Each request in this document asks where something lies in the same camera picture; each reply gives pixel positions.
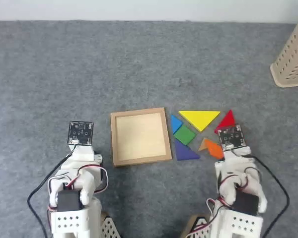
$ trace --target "small blue triangle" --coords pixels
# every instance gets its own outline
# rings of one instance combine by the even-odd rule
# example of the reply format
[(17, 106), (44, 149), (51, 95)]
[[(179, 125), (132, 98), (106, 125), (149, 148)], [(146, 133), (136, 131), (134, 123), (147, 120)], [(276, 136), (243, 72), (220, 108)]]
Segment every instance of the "small blue triangle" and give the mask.
[(181, 126), (183, 122), (176, 118), (174, 115), (171, 115), (171, 127), (172, 134), (174, 134)]
[(200, 155), (192, 151), (188, 146), (182, 144), (180, 141), (175, 139), (175, 153), (177, 160), (194, 160), (199, 159)]

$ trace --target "wooden frame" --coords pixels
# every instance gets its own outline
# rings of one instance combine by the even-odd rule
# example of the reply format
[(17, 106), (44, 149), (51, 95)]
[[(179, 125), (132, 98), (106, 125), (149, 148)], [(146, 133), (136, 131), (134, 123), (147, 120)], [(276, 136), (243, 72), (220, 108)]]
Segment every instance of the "wooden frame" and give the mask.
[(110, 117), (114, 166), (172, 159), (164, 108), (111, 113)]

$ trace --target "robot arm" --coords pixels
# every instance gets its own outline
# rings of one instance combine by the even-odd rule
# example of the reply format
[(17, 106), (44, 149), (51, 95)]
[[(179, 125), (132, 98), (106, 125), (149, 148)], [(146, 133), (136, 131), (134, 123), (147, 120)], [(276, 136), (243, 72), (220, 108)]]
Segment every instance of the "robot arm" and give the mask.
[(222, 133), (219, 136), (224, 159), (215, 163), (219, 196), (209, 221), (195, 226), (186, 238), (231, 238), (233, 234), (259, 238), (263, 223), (259, 213), (267, 208), (259, 170), (240, 126)]
[[(92, 122), (72, 121), (69, 147), (73, 150), (61, 169), (48, 181), (51, 230), (54, 238), (100, 238), (101, 204), (93, 195), (108, 186), (102, 156), (91, 146)], [(107, 177), (102, 184), (102, 173)]]
[(259, 170), (254, 159), (241, 157), (245, 153), (250, 154), (249, 147), (225, 151), (225, 160), (216, 163), (216, 168), (220, 170), (217, 173), (218, 180), (221, 181), (218, 192), (229, 206), (235, 202), (237, 190), (256, 195), (259, 198), (258, 212), (264, 213), (267, 208), (267, 199), (260, 184)]

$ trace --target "red triangle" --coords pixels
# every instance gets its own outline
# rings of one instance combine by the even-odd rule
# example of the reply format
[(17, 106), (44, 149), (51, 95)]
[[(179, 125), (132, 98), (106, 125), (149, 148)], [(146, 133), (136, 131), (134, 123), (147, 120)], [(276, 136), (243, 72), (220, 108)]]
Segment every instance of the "red triangle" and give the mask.
[(235, 125), (235, 119), (234, 119), (233, 111), (229, 110), (228, 113), (223, 118), (223, 120), (220, 122), (220, 124), (214, 130), (214, 133), (217, 134), (218, 129), (220, 129), (221, 127), (234, 126), (234, 125)]

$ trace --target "black cable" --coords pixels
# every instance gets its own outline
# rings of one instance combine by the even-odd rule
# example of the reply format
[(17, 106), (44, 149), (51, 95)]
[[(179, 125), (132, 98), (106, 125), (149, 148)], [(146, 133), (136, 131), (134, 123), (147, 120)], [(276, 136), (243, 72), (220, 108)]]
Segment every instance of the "black cable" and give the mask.
[(30, 193), (30, 195), (28, 196), (27, 199), (27, 204), (31, 210), (31, 212), (33, 213), (33, 215), (35, 216), (35, 218), (37, 219), (37, 221), (39, 222), (43, 235), (45, 238), (48, 238), (48, 234), (46, 232), (46, 229), (44, 227), (44, 224), (41, 220), (41, 218), (39, 217), (39, 215), (36, 213), (36, 211), (33, 209), (32, 205), (31, 205), (31, 197), (36, 194), (36, 192), (38, 190), (40, 190), (40, 188), (45, 184), (45, 182), (49, 179), (49, 177), (54, 173), (54, 171), (62, 164), (64, 163), (70, 156), (72, 156), (74, 149), (68, 154), (66, 155), (61, 161), (58, 162), (58, 164), (48, 173), (48, 175), (46, 175), (46, 177), (42, 180), (42, 182)]
[(271, 222), (271, 224), (269, 225), (269, 227), (266, 229), (266, 231), (264, 232), (263, 234), (263, 237), (262, 238), (265, 238), (268, 233), (270, 232), (270, 230), (272, 229), (272, 227), (275, 225), (275, 223), (278, 221), (278, 219), (286, 212), (286, 210), (288, 209), (289, 207), (289, 204), (290, 204), (290, 198), (289, 198), (289, 195), (286, 191), (286, 189), (284, 188), (284, 186), (280, 183), (279, 179), (276, 178), (276, 176), (274, 175), (274, 173), (260, 160), (258, 159), (256, 156), (253, 156), (253, 155), (246, 155), (246, 156), (243, 156), (243, 157), (246, 157), (246, 158), (254, 158), (256, 159), (269, 173), (270, 175), (275, 179), (276, 183), (278, 183), (279, 187), (282, 189), (282, 191), (284, 192), (285, 196), (286, 196), (286, 205), (284, 206), (284, 208), (281, 210), (281, 212), (274, 218), (274, 220)]

